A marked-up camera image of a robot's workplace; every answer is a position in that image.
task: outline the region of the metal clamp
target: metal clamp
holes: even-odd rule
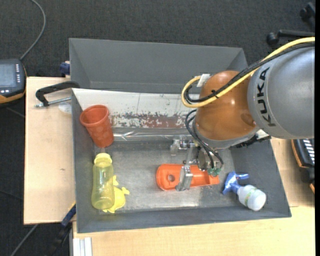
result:
[[[45,98],[46,94],[58,92],[58,91],[68,89],[68,88],[80,88],[80,85],[75,81],[66,81],[66,82],[50,85],[48,87],[44,87],[44,88],[37,90],[35,93],[35,96],[37,97],[37,99],[39,101],[41,101],[41,103],[35,105],[35,107],[36,108],[48,107],[49,105],[52,105],[52,104],[71,100],[71,97],[61,98],[61,99],[57,99],[57,100],[53,100],[53,101],[48,101]]]
[[[196,149],[195,144],[190,142],[187,148],[185,165],[181,167],[179,183],[175,186],[175,190],[177,191],[190,189],[191,180],[194,176],[190,170],[190,164],[193,162],[194,149]]]

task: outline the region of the wooden table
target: wooden table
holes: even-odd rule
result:
[[[68,78],[28,77],[26,82],[24,223],[60,222],[75,202],[72,121],[58,105],[35,108],[37,89]],[[48,100],[70,96],[65,90]],[[92,237],[94,256],[166,255],[315,255],[315,196],[301,182],[290,142],[271,140],[292,217],[161,227],[139,230],[77,233]]]

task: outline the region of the spray bottle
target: spray bottle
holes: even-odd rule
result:
[[[235,171],[230,172],[226,177],[222,194],[225,195],[229,191],[232,191],[238,195],[241,204],[253,211],[259,211],[265,205],[267,196],[260,189],[252,185],[241,186],[238,184],[238,180],[248,178],[249,174],[247,173],[237,174]]]

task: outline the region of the orange cup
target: orange cup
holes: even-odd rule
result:
[[[79,119],[99,148],[108,147],[114,142],[109,110],[106,106],[93,105],[88,107],[81,113]]]

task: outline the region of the electronic device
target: electronic device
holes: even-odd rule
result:
[[[19,59],[0,59],[0,105],[25,94],[26,76]]]

